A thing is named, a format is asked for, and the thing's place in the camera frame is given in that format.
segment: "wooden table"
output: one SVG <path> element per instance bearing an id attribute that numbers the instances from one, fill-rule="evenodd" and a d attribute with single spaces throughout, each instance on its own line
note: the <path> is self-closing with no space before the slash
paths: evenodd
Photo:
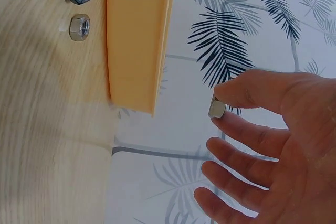
<path id="1" fill-rule="evenodd" d="M 118 110 L 106 0 L 0 0 L 0 223 L 103 223 Z M 88 14 L 84 42 L 68 34 Z"/>

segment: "patterned fabric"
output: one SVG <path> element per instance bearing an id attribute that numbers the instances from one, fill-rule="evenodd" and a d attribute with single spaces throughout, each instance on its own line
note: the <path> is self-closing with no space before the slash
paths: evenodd
<path id="1" fill-rule="evenodd" d="M 207 117 L 212 87 L 250 68 L 334 77 L 335 3 L 174 0 L 157 114 L 153 119 L 120 109 L 105 223 L 214 223 L 193 198 L 199 186 L 255 216 L 201 173 L 202 162 L 214 160 L 205 148 L 211 136 L 267 159 L 212 125 Z M 280 116 L 263 109 L 231 110 L 253 123 L 286 127 Z"/>

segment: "orange plastic piece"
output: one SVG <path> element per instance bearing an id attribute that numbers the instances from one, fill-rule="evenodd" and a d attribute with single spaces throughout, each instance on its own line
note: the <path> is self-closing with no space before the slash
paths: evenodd
<path id="1" fill-rule="evenodd" d="M 107 0 L 112 102 L 154 115 L 173 0 Z"/>

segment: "hand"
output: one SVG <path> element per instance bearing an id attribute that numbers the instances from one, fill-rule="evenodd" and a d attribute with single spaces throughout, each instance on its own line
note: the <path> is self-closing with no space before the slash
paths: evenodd
<path id="1" fill-rule="evenodd" d="M 233 107 L 281 114 L 288 130 L 254 125 L 230 112 L 213 120 L 231 138 L 279 161 L 258 159 L 219 138 L 210 139 L 207 148 L 221 162 L 269 190 L 206 162 L 204 175 L 258 216 L 245 216 L 198 188 L 195 198 L 205 213 L 219 224 L 336 223 L 336 80 L 249 70 L 216 86 L 215 95 Z"/>

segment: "small silver cube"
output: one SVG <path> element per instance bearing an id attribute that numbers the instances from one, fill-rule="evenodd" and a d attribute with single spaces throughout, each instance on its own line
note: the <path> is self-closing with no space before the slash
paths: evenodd
<path id="1" fill-rule="evenodd" d="M 209 109 L 209 117 L 210 118 L 221 118 L 224 115 L 224 112 L 226 110 L 226 105 L 215 97 L 213 95 L 210 109 Z"/>

